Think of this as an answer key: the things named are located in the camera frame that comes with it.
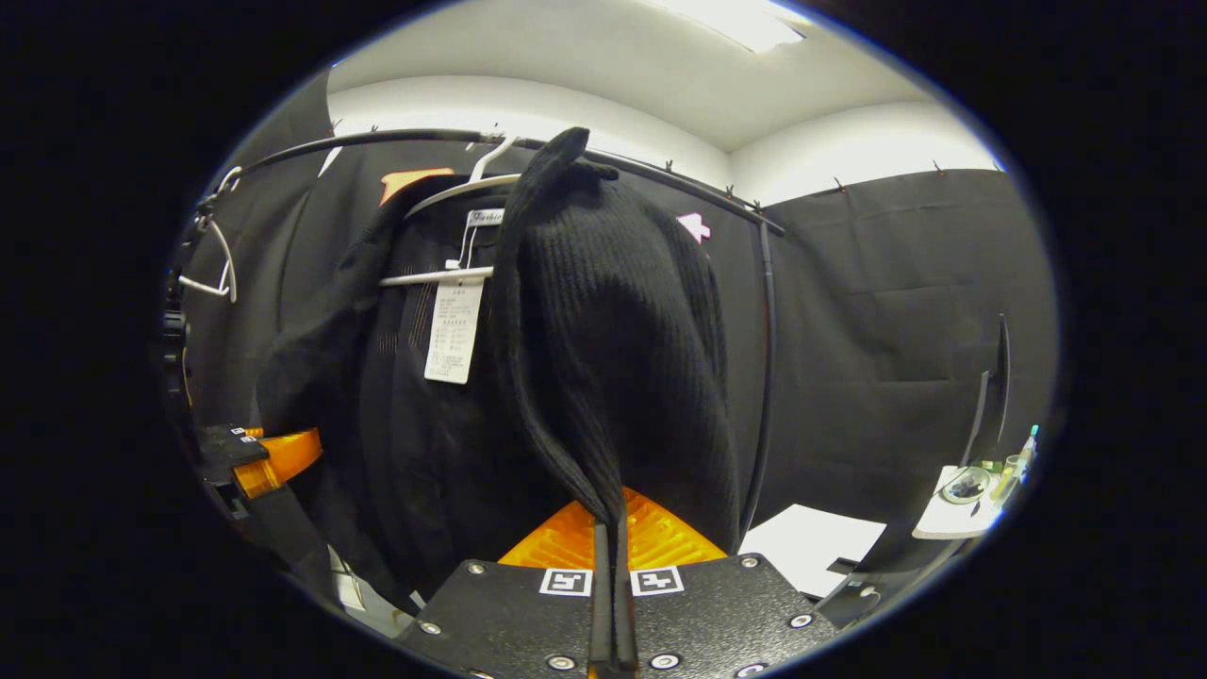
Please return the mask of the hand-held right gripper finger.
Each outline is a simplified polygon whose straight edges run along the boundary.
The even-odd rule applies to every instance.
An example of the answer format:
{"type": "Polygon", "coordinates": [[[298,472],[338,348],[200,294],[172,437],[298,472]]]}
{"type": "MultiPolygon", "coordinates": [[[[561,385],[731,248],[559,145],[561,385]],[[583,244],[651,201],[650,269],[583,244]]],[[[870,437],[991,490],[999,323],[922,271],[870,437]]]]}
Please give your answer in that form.
{"type": "Polygon", "coordinates": [[[401,633],[457,678],[591,678],[612,650],[607,529],[572,503],[500,560],[463,560],[401,633]]]}
{"type": "Polygon", "coordinates": [[[750,678],[822,652],[839,628],[772,560],[728,555],[667,508],[622,491],[618,652],[639,678],[750,678]]]}

